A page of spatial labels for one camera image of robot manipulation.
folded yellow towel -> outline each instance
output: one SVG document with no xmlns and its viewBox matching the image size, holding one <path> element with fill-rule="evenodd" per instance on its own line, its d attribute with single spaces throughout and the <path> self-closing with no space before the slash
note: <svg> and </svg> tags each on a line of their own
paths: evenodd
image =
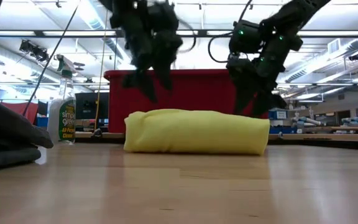
<svg viewBox="0 0 358 224">
<path fill-rule="evenodd" d="M 186 152 L 262 155 L 268 119 L 215 111 L 154 110 L 125 119 L 127 152 Z"/>
</svg>

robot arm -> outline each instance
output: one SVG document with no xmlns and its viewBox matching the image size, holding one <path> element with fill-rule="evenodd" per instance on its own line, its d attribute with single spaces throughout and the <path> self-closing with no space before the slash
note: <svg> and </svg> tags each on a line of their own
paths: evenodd
<svg viewBox="0 0 358 224">
<path fill-rule="evenodd" d="M 226 68 L 236 86 L 235 114 L 241 114 L 255 95 L 254 115 L 286 106 L 280 96 L 271 94 L 277 86 L 275 81 L 278 74 L 285 71 L 283 64 L 290 50 L 298 51 L 303 44 L 298 31 L 329 1 L 293 0 L 260 24 L 245 20 L 234 23 L 229 43 L 231 56 Z M 240 53 L 260 55 L 250 61 L 240 59 Z"/>
<path fill-rule="evenodd" d="M 152 102 L 157 98 L 154 85 L 145 72 L 152 67 L 167 90 L 172 89 L 170 66 L 183 41 L 176 34 L 179 21 L 168 1 L 156 2 L 151 6 L 146 0 L 99 0 L 112 11 L 112 28 L 124 31 L 126 49 L 132 54 L 135 73 L 124 78 L 124 87 L 137 87 Z"/>
</svg>

table surface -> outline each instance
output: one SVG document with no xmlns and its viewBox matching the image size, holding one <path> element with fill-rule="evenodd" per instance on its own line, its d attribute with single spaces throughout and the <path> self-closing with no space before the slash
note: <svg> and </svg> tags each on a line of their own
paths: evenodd
<svg viewBox="0 0 358 224">
<path fill-rule="evenodd" d="M 262 157 L 41 149 L 0 170 L 0 223 L 358 223 L 358 151 L 269 146 Z"/>
</svg>

bottle label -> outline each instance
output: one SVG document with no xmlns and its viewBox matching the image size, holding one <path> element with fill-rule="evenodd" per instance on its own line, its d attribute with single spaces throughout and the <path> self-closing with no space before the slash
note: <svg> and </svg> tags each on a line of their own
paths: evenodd
<svg viewBox="0 0 358 224">
<path fill-rule="evenodd" d="M 75 103 L 70 100 L 62 104 L 59 111 L 59 137 L 61 141 L 75 139 Z"/>
</svg>

red storage container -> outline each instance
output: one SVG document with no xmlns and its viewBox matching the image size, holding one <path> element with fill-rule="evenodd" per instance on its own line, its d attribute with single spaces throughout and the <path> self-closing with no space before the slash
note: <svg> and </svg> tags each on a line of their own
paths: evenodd
<svg viewBox="0 0 358 224">
<path fill-rule="evenodd" d="M 173 91 L 163 89 L 153 70 L 148 71 L 154 79 L 158 103 L 151 103 L 138 89 L 124 89 L 124 75 L 133 71 L 107 71 L 104 77 L 110 81 L 109 132 L 125 133 L 124 119 L 135 111 L 157 109 L 213 110 L 231 114 L 234 108 L 235 89 L 226 69 L 172 70 Z M 252 103 L 244 110 L 250 114 Z"/>
</svg>

